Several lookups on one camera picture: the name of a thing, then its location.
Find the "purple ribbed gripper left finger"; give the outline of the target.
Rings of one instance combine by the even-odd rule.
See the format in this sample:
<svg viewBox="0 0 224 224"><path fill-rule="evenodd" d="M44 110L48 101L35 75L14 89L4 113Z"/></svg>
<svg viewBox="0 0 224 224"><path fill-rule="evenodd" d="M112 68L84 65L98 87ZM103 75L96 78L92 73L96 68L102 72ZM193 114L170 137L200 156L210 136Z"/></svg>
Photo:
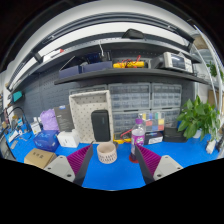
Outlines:
<svg viewBox="0 0 224 224"><path fill-rule="evenodd" d="M92 155L93 145L90 144L69 156L59 155L44 170L81 186L84 182Z"/></svg>

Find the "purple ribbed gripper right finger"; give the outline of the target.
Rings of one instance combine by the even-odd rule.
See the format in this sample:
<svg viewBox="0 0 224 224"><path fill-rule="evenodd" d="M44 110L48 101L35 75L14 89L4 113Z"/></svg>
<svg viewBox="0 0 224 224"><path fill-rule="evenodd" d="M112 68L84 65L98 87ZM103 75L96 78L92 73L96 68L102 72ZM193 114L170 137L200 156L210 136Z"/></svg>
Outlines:
<svg viewBox="0 0 224 224"><path fill-rule="evenodd" d="M135 155L145 184L160 180L182 169L182 166L169 155L159 156L143 146L135 147Z"/></svg>

